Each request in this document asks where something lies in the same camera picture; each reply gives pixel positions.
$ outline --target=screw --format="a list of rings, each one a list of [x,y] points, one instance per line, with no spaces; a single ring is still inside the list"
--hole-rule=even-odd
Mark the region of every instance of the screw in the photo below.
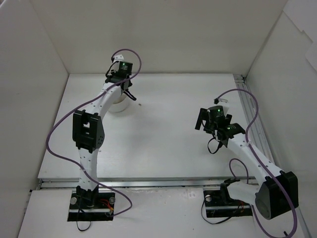
[[[115,198],[111,197],[109,198],[109,204],[113,205],[115,203]]]
[[[77,198],[76,198],[76,197],[72,197],[72,198],[70,199],[70,204],[71,204],[71,205],[75,205],[76,202],[77,202]]]
[[[206,195],[205,200],[206,200],[206,202],[211,202],[211,196],[210,195]]]

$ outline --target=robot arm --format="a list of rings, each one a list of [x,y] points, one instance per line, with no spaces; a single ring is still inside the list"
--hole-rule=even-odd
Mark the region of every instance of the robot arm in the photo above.
[[[132,83],[127,81],[112,87],[105,93],[107,88],[111,85],[129,78],[131,75],[132,63],[124,61],[122,55],[114,57],[112,66],[115,64],[118,66],[111,70],[110,75],[108,75],[109,72],[107,72],[105,83],[98,94],[104,95],[92,102],[82,111],[77,110],[73,114],[73,141],[76,142],[76,147],[78,148],[80,164],[96,181],[98,181],[98,151],[105,139],[103,118],[111,105],[119,100],[121,95],[132,86]],[[98,185],[87,178],[82,170],[80,171],[76,193],[78,196],[84,197],[91,206],[94,205],[94,201],[98,196]]]
[[[204,126],[206,133],[212,134],[230,149],[248,168],[258,181],[258,186],[245,184],[238,179],[227,179],[220,185],[222,198],[229,204],[233,199],[255,205],[263,217],[270,220],[290,210],[290,206],[278,185],[259,164],[245,139],[244,129],[237,123],[231,124],[232,115],[226,115],[223,106],[201,109],[196,128]],[[285,173],[274,165],[257,147],[253,146],[265,166],[283,185],[295,207],[298,207],[298,182],[292,172]]]

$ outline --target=purple cable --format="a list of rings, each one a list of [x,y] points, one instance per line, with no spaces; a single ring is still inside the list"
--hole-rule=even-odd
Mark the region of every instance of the purple cable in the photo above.
[[[80,163],[78,163],[77,161],[72,160],[72,159],[70,159],[70,158],[64,157],[64,156],[62,156],[62,155],[59,155],[59,154],[53,152],[53,151],[51,150],[51,148],[50,148],[49,141],[50,141],[50,138],[51,138],[52,133],[56,130],[56,128],[57,128],[66,118],[68,118],[71,114],[73,114],[76,110],[78,110],[78,109],[80,109],[81,107],[83,107],[83,106],[85,106],[85,105],[87,105],[87,104],[90,104],[90,103],[94,102],[95,100],[101,98],[102,96],[104,96],[104,95],[105,95],[111,88],[113,88],[114,86],[117,86],[117,85],[120,85],[120,84],[122,84],[122,83],[125,83],[125,82],[127,82],[127,81],[129,81],[129,80],[135,78],[135,77],[140,73],[141,66],[142,66],[141,58],[140,58],[140,56],[139,56],[134,50],[131,50],[131,49],[121,49],[121,50],[118,50],[118,51],[116,51],[115,53],[113,53],[113,55],[112,55],[111,57],[114,57],[118,52],[121,52],[121,51],[130,51],[130,52],[134,53],[134,54],[138,57],[139,63],[140,63],[140,66],[139,66],[138,71],[137,71],[133,76],[131,76],[130,78],[124,79],[124,80],[122,80],[122,81],[120,81],[120,82],[117,82],[117,83],[115,83],[115,84],[109,86],[109,87],[108,87],[103,93],[101,93],[99,96],[95,97],[94,99],[92,99],[92,100],[90,100],[90,101],[88,101],[88,102],[85,102],[85,103],[83,103],[83,104],[77,106],[76,108],[74,108],[73,110],[71,110],[69,113],[67,113],[65,116],[63,116],[63,118],[60,119],[60,120],[53,126],[53,128],[50,130],[50,132],[48,133],[48,135],[47,135],[47,137],[46,137],[46,142],[45,142],[46,149],[47,149],[48,152],[50,152],[52,155],[54,155],[54,156],[56,156],[56,157],[58,157],[58,158],[61,158],[61,159],[63,159],[63,160],[67,160],[67,161],[70,161],[70,162],[76,164],[76,165],[84,172],[84,174],[87,176],[87,178],[89,178],[91,181],[95,182],[96,184],[98,184],[98,185],[101,186],[101,187],[104,187],[104,188],[106,188],[106,189],[109,189],[109,190],[112,190],[112,191],[114,191],[114,192],[119,193],[120,195],[122,195],[123,197],[125,197],[125,198],[128,200],[128,202],[130,203],[130,206],[129,206],[128,208],[126,208],[126,209],[124,209],[124,210],[122,210],[122,211],[116,213],[116,214],[113,214],[112,217],[117,216],[117,215],[120,215],[120,214],[122,214],[122,213],[124,213],[124,212],[130,210],[130,209],[132,208],[132,205],[133,205],[131,199],[130,199],[127,195],[125,195],[124,193],[118,191],[117,189],[112,188],[112,187],[109,187],[109,186],[106,186],[106,185],[104,185],[104,184],[102,184],[102,183],[100,183],[100,182],[94,180],[94,179],[85,171],[85,168],[84,168]]]
[[[236,159],[236,158],[233,158],[233,159],[231,159],[231,160],[229,161],[229,169],[230,169],[230,172],[232,173],[232,175],[233,175],[235,178],[237,178],[236,175],[234,174],[233,170],[232,170],[232,167],[231,167],[231,163],[232,163],[232,161],[234,161],[234,160],[239,161],[239,162],[244,166],[244,168],[246,169],[246,172],[247,172],[247,183],[249,183],[249,171],[248,171],[248,168],[247,168],[247,166],[246,166],[241,160]]]
[[[252,121],[250,122],[250,124],[247,126],[247,129],[246,129],[246,141],[247,141],[247,143],[248,143],[248,142],[249,142],[248,132],[249,132],[249,129],[250,129],[251,125],[255,122],[255,120],[256,120],[257,117],[258,117],[258,114],[259,114],[259,104],[258,104],[257,99],[255,98],[255,96],[254,96],[252,93],[250,93],[250,92],[247,91],[247,90],[239,89],[239,88],[230,89],[230,90],[228,90],[228,91],[226,91],[226,92],[220,94],[220,96],[218,96],[217,99],[219,99],[219,98],[222,97],[223,95],[225,95],[225,94],[227,94],[227,93],[229,93],[229,92],[232,92],[232,91],[242,91],[242,92],[245,92],[245,93],[249,94],[249,95],[253,98],[253,100],[254,100],[254,102],[255,102],[255,104],[256,104],[256,114],[255,114],[254,118],[252,119]],[[270,177],[274,180],[274,182],[276,182],[276,184],[278,185],[278,187],[281,189],[281,191],[283,192],[283,194],[284,194],[284,196],[285,196],[285,198],[286,198],[288,204],[289,204],[290,207],[291,207],[292,214],[293,214],[293,219],[294,219],[293,229],[292,229],[292,231],[290,232],[289,235],[283,237],[283,238],[291,238],[291,237],[295,234],[295,232],[296,232],[296,230],[297,230],[297,215],[296,215],[295,207],[294,207],[294,205],[293,205],[293,203],[292,203],[292,200],[291,200],[291,198],[289,197],[289,195],[287,194],[287,192],[286,192],[285,188],[282,186],[282,184],[281,184],[281,183],[277,180],[277,178],[271,173],[271,171],[265,166],[265,164],[263,164],[263,162],[262,162],[261,159],[258,157],[257,153],[255,152],[255,150],[253,149],[253,147],[252,147],[251,144],[249,144],[249,148],[250,148],[250,150],[252,151],[252,153],[253,153],[253,155],[255,156],[255,158],[257,159],[258,163],[259,163],[259,164],[262,166],[262,168],[268,173],[268,175],[270,175]],[[262,226],[262,224],[261,224],[260,221],[259,221],[259,218],[258,218],[257,214],[255,213],[255,209],[254,209],[253,206],[252,206],[252,211],[253,211],[254,217],[255,217],[255,219],[256,219],[256,221],[257,221],[259,227],[261,228],[261,230],[262,230],[268,237],[270,237],[270,238],[277,238],[277,237],[274,237],[274,236],[270,235],[270,234],[264,229],[264,227]]]

